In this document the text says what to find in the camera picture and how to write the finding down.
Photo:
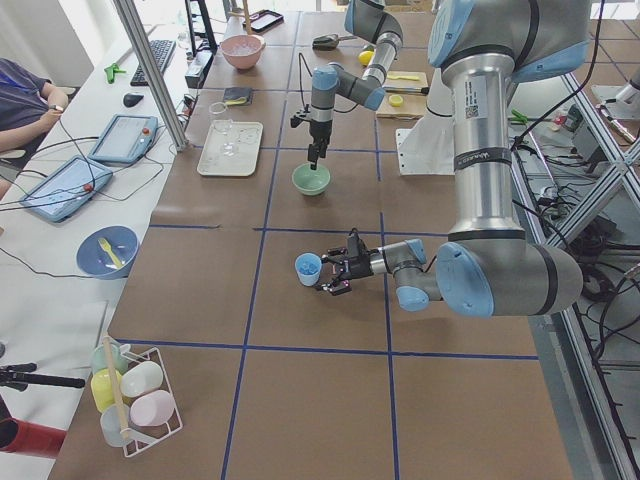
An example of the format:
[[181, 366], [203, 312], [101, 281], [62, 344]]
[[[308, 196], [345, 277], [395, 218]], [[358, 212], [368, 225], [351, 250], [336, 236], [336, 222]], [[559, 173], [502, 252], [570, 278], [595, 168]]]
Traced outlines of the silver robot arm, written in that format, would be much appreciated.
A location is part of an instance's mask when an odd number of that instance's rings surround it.
[[452, 94], [457, 220], [432, 271], [418, 239], [368, 249], [356, 233], [323, 261], [334, 295], [351, 281], [392, 275], [400, 306], [432, 301], [475, 317], [553, 314], [580, 295], [566, 252], [531, 245], [513, 217], [507, 107], [521, 83], [574, 71], [585, 60], [587, 1], [447, 1], [431, 28], [428, 61]]
[[380, 1], [352, 1], [349, 3], [344, 29], [374, 47], [371, 60], [361, 75], [356, 76], [337, 63], [314, 69], [311, 100], [291, 118], [291, 126], [309, 124], [312, 142], [307, 160], [315, 170], [319, 159], [326, 156], [330, 143], [335, 97], [340, 95], [357, 105], [377, 110], [385, 98], [383, 84], [390, 66], [403, 46], [400, 23], [384, 10]]

